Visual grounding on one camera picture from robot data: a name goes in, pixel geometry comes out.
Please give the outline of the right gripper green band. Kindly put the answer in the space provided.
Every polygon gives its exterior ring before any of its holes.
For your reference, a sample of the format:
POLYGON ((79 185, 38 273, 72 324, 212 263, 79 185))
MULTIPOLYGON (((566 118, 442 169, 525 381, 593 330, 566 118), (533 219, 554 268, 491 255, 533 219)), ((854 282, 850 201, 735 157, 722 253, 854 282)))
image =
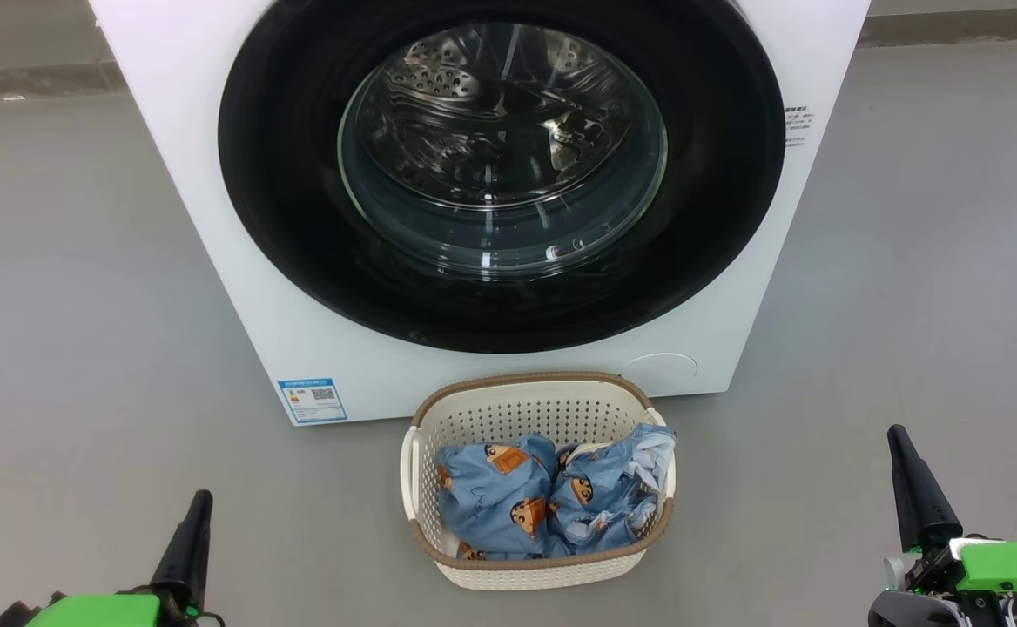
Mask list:
POLYGON ((1017 626, 1017 541, 962 524, 902 425, 887 429, 904 552, 887 558, 886 626, 1017 626))

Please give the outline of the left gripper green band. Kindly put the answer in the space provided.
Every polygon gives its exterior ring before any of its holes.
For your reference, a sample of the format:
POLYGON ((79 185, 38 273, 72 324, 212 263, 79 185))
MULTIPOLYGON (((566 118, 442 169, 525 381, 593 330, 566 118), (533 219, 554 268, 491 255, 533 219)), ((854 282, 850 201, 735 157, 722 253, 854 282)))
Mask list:
POLYGON ((185 519, 167 545, 151 579, 157 592, 113 595, 52 595, 46 607, 14 602, 0 626, 201 626, 222 624, 205 609, 213 496, 195 492, 185 519))

